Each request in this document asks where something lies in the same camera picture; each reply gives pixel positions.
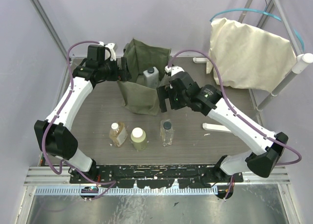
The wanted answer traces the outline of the white square bottle black cap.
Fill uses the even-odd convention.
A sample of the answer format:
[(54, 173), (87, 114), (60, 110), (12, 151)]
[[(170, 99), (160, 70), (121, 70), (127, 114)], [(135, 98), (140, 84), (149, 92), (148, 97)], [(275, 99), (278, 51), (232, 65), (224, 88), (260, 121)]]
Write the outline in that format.
[(159, 83), (159, 71), (156, 67), (149, 67), (143, 72), (144, 86), (156, 89)]

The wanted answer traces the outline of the clear square bottle black cap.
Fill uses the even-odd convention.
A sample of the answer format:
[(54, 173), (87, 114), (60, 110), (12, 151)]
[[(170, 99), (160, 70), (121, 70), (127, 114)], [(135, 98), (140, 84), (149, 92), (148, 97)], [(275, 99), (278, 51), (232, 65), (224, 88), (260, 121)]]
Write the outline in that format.
[(162, 145), (164, 147), (172, 145), (174, 138), (174, 129), (170, 119), (161, 121), (160, 135), (162, 138)]

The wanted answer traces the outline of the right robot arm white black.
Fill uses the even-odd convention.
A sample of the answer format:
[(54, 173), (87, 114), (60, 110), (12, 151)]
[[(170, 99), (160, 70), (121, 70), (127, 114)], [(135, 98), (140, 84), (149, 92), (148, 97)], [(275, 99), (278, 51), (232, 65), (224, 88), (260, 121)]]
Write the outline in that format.
[(222, 92), (213, 85), (199, 87), (183, 70), (173, 76), (165, 74), (157, 94), (162, 112), (167, 111), (166, 99), (173, 110), (189, 107), (227, 127), (250, 148), (245, 153), (223, 156), (218, 161), (214, 170), (218, 181), (225, 182), (233, 174), (247, 171), (262, 178), (269, 177), (284, 151), (282, 144), (289, 139), (283, 132), (276, 134), (254, 122), (232, 103), (226, 102)]

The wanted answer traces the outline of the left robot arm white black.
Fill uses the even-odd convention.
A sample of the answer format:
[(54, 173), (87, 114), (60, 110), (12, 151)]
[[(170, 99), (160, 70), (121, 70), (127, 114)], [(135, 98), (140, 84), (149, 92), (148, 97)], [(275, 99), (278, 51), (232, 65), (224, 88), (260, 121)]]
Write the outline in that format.
[(97, 84), (130, 80), (126, 59), (122, 58), (119, 65), (115, 51), (114, 43), (89, 42), (87, 57), (70, 71), (69, 87), (60, 102), (45, 120), (37, 120), (34, 125), (44, 157), (51, 155), (66, 161), (81, 171), (80, 177), (87, 183), (98, 177), (96, 163), (78, 148), (71, 128), (80, 107)]

